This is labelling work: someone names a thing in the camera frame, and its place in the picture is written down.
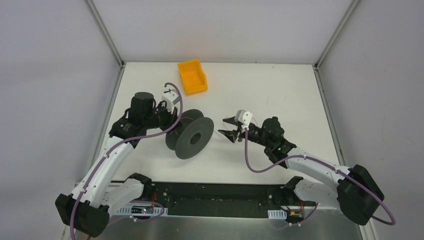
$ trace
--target orange bin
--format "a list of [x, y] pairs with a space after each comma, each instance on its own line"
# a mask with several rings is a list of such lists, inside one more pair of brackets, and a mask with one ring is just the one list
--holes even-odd
[[185, 94], [195, 94], [206, 91], [208, 82], [199, 59], [178, 63], [179, 76], [184, 86]]

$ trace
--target orange box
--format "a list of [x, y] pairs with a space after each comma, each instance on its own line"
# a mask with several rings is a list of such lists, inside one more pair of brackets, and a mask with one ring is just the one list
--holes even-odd
[[195, 94], [206, 91], [208, 82], [199, 59], [178, 63], [179, 76], [184, 86], [185, 94]]

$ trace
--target white wall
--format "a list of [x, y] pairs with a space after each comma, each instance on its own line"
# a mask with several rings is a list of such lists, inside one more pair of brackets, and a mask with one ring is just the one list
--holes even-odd
[[381, 240], [424, 235], [423, 64], [424, 1], [369, 0], [320, 70], [347, 163], [371, 172], [397, 219], [376, 223]]
[[315, 63], [351, 0], [95, 0], [125, 61]]
[[0, 239], [57, 239], [118, 65], [82, 0], [0, 3]]

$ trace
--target white tabletop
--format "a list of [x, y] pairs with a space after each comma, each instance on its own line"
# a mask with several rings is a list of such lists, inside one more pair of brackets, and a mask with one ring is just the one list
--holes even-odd
[[[176, 84], [183, 94], [184, 111], [199, 109], [213, 120], [215, 131], [231, 129], [222, 119], [244, 109], [257, 125], [277, 116], [285, 138], [311, 154], [338, 164], [330, 128], [311, 65], [202, 63], [208, 90], [185, 95], [177, 63], [129, 62], [126, 64], [107, 132], [129, 108], [136, 92], [152, 93], [160, 100], [166, 82]], [[159, 130], [149, 130], [147, 134]], [[119, 168], [114, 180], [133, 173], [161, 182], [285, 184], [302, 173], [277, 166], [265, 173], [246, 167], [244, 143], [231, 143], [217, 132], [198, 155], [187, 160], [176, 157], [165, 145], [165, 135], [140, 141]], [[249, 160], [254, 169], [271, 165], [264, 147], [249, 144]]]

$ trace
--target spool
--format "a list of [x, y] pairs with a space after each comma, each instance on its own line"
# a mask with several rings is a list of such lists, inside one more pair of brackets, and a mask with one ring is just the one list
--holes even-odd
[[197, 109], [182, 113], [174, 130], [166, 134], [166, 146], [175, 151], [179, 159], [189, 159], [200, 153], [214, 132], [214, 122]]

